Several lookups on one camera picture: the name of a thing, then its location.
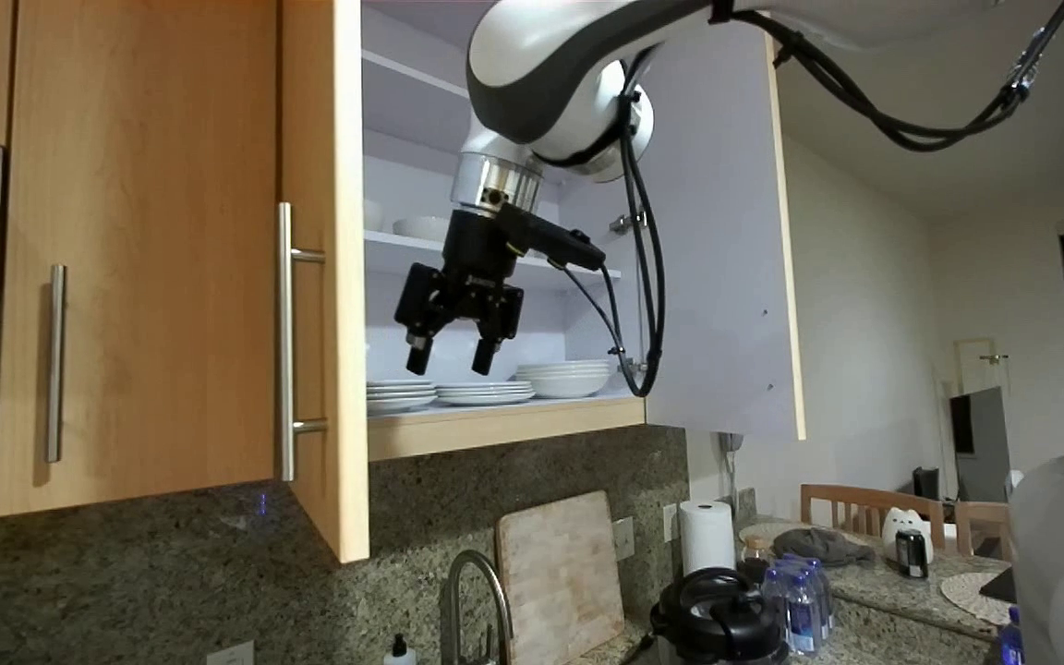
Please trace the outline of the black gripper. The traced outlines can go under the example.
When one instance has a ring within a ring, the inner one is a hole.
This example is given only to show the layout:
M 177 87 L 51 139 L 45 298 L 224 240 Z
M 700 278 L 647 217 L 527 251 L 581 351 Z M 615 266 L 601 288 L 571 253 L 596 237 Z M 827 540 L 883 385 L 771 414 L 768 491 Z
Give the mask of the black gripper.
M 423 375 L 442 326 L 468 316 L 480 332 L 471 372 L 489 375 L 497 346 L 516 332 L 521 288 L 509 288 L 513 251 L 497 224 L 475 210 L 455 210 L 442 237 L 442 266 L 413 261 L 396 301 L 407 329 L 407 368 Z

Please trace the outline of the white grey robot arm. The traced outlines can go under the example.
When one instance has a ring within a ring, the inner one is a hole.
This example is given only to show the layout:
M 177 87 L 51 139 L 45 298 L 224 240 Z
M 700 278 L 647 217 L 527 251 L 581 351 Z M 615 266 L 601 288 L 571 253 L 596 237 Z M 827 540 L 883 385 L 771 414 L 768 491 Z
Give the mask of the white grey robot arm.
M 468 132 L 442 258 L 410 266 L 396 301 L 410 343 L 407 367 L 422 372 L 434 332 L 468 322 L 471 367 L 489 368 L 516 335 L 521 253 L 534 251 L 569 278 L 606 266 L 592 237 L 534 215 L 545 171 L 613 177 L 631 217 L 652 215 L 638 166 L 652 132 L 644 71 L 666 45 L 755 24 L 890 145 L 931 156 L 1005 124 L 1029 100 L 1033 71 L 1064 29 L 1064 0 L 1028 32 L 1011 72 L 956 124 L 883 109 L 838 54 L 933 32 L 973 7 L 974 0 L 496 0 L 465 42 Z

